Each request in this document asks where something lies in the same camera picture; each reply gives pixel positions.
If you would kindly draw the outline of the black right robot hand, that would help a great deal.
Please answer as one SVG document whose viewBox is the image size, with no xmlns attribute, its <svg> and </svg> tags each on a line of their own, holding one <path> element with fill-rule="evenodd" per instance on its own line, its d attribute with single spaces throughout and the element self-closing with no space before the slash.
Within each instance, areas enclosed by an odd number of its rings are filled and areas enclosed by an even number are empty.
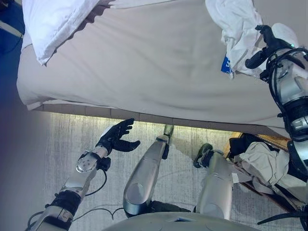
<svg viewBox="0 0 308 231">
<path fill-rule="evenodd" d="M 262 50 L 255 53 L 251 58 L 246 59 L 245 67 L 248 69 L 256 69 L 262 66 L 265 70 L 264 62 L 270 61 L 272 56 L 279 51 L 291 50 L 299 47 L 298 39 L 294 31 L 288 26 L 275 23 L 273 26 L 257 25 L 256 31 L 263 36 L 266 44 Z"/>
</svg>

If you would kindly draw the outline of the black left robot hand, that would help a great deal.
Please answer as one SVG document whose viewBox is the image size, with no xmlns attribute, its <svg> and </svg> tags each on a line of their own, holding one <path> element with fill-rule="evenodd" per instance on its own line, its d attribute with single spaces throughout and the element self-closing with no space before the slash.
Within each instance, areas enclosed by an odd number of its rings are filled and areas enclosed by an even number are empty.
<svg viewBox="0 0 308 231">
<path fill-rule="evenodd" d="M 122 136 L 129 134 L 133 123 L 134 118 L 130 118 L 113 125 L 101 136 L 96 147 L 104 147 L 108 155 L 112 150 L 120 152 L 131 152 L 135 150 L 140 145 L 140 141 L 130 142 L 121 139 Z"/>
</svg>

